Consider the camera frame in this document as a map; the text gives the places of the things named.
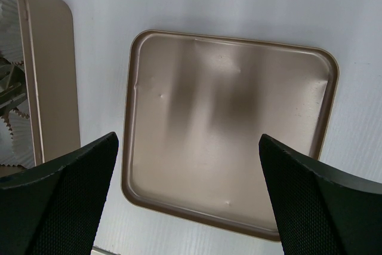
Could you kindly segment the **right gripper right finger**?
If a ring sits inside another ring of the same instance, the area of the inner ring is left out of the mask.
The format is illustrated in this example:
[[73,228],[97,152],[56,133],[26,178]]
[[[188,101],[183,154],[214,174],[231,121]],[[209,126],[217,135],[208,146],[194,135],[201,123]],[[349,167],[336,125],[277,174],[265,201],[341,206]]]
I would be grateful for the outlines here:
[[258,146],[285,254],[381,254],[381,183],[314,160],[267,134]]

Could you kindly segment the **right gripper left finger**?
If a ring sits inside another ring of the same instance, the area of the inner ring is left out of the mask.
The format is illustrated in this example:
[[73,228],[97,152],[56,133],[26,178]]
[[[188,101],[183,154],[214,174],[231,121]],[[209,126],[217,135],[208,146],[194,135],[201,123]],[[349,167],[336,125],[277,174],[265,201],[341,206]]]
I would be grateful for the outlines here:
[[111,132],[1,177],[1,254],[90,254],[118,146]]

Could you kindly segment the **metal tongs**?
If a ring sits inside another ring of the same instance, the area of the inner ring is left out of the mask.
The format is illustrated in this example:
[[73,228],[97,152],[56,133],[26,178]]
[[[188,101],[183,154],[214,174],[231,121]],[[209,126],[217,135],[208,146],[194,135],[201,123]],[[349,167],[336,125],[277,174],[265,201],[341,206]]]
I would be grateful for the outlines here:
[[1,57],[1,116],[27,100],[23,69]]

